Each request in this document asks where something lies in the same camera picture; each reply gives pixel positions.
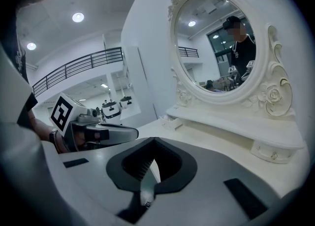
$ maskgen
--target ornate mirror frame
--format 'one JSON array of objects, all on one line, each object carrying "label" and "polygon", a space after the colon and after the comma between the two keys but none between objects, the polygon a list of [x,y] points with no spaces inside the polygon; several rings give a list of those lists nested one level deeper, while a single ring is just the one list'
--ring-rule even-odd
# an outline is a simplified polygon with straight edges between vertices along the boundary
[{"label": "ornate mirror frame", "polygon": [[[259,88],[270,62],[270,53],[277,52],[276,49],[281,49],[281,44],[278,41],[274,41],[273,35],[276,34],[275,28],[271,24],[264,25],[259,18],[259,15],[253,10],[253,7],[246,0],[228,0],[235,4],[248,19],[256,40],[256,59],[255,66],[246,80],[246,82],[239,88],[226,92],[223,94],[211,93],[205,89],[196,86],[196,84],[189,78],[182,68],[181,61],[179,59],[180,54],[178,50],[178,42],[176,35],[176,22],[179,16],[180,10],[188,0],[171,0],[172,5],[169,7],[169,38],[170,38],[170,58],[173,64],[174,71],[178,76],[179,81],[183,86],[196,98],[214,105],[226,105],[234,104],[245,101],[249,98],[254,91]],[[278,62],[279,66],[282,66],[281,62],[276,58],[275,62]]]},{"label": "ornate mirror frame", "polygon": [[171,0],[168,19],[169,56],[177,79],[177,105],[168,115],[218,127],[253,139],[251,153],[271,162],[287,163],[305,142],[295,123],[292,89],[281,61],[277,30],[265,24],[247,0],[229,0],[248,19],[256,40],[255,66],[246,82],[227,93],[197,86],[180,61],[176,22],[188,0]]}]

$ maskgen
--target black metal railing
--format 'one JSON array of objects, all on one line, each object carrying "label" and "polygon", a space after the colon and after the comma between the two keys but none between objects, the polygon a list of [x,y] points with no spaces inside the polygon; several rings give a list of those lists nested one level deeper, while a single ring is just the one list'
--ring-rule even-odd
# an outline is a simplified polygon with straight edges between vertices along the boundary
[{"label": "black metal railing", "polygon": [[123,60],[121,47],[106,49],[70,61],[47,74],[33,85],[35,97],[57,83],[85,70]]},{"label": "black metal railing", "polygon": [[188,48],[188,47],[178,47],[178,48],[179,48],[179,53],[182,57],[197,57],[197,58],[199,58],[197,49]]}]

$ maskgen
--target vanity drawer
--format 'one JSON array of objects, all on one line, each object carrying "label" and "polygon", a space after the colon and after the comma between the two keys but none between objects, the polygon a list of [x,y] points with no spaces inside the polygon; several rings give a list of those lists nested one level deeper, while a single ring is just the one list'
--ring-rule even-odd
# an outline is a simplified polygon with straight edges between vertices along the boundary
[{"label": "vanity drawer", "polygon": [[172,118],[168,115],[159,118],[161,125],[168,130],[175,131],[176,128],[181,126],[183,123],[179,118]]},{"label": "vanity drawer", "polygon": [[254,141],[251,153],[266,161],[286,164],[291,160],[296,150],[297,149],[284,149],[274,147],[260,141]]}]

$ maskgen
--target white vanity table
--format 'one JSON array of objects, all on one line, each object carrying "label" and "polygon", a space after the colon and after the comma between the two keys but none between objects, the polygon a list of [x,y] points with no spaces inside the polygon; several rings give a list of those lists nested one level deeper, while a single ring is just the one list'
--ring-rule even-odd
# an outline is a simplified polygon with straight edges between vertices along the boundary
[{"label": "white vanity table", "polygon": [[227,155],[267,182],[279,197],[300,187],[310,168],[307,148],[298,150],[288,164],[274,164],[250,153],[252,139],[192,121],[183,121],[183,125],[175,131],[165,129],[160,120],[142,126],[138,130],[139,138],[160,136]]}]

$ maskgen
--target hand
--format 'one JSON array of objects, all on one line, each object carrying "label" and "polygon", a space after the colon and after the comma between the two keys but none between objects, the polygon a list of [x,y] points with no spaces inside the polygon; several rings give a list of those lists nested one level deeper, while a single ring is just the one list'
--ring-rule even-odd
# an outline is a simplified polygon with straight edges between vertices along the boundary
[{"label": "hand", "polygon": [[[95,139],[100,139],[100,134],[99,132],[96,132],[94,134],[94,137]],[[75,143],[77,144],[77,146],[81,146],[85,143],[85,137],[84,137],[84,132],[82,131],[77,131],[75,134],[74,134],[74,141]]]},{"label": "hand", "polygon": [[[100,139],[100,133],[96,132],[94,134],[94,137],[95,137],[95,139]],[[84,132],[83,131],[77,131],[74,134],[74,141],[77,144],[77,146],[83,145],[85,143]],[[59,132],[57,133],[57,147],[58,147],[58,150],[60,153],[69,153],[67,148],[64,146],[63,138]]]}]

